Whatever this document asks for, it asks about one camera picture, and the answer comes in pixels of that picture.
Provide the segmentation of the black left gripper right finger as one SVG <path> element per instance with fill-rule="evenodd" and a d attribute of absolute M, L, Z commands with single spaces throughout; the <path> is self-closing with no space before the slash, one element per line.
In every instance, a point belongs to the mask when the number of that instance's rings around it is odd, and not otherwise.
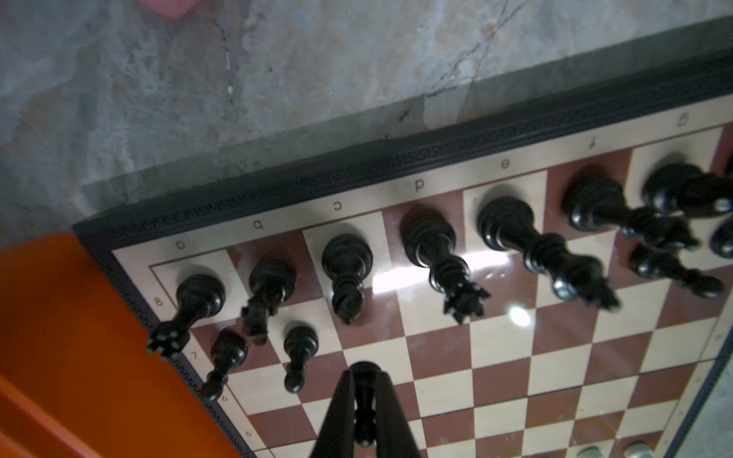
<path fill-rule="evenodd" d="M 391 376 L 375 378 L 376 452 L 378 458 L 420 458 L 420 452 L 394 390 Z"/>

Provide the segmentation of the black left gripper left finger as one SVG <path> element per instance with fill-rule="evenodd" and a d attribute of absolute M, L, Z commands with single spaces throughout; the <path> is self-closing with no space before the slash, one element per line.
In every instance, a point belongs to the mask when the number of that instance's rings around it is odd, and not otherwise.
<path fill-rule="evenodd" d="M 348 369 L 335 389 L 311 458 L 353 458 L 355 387 L 353 371 Z"/>

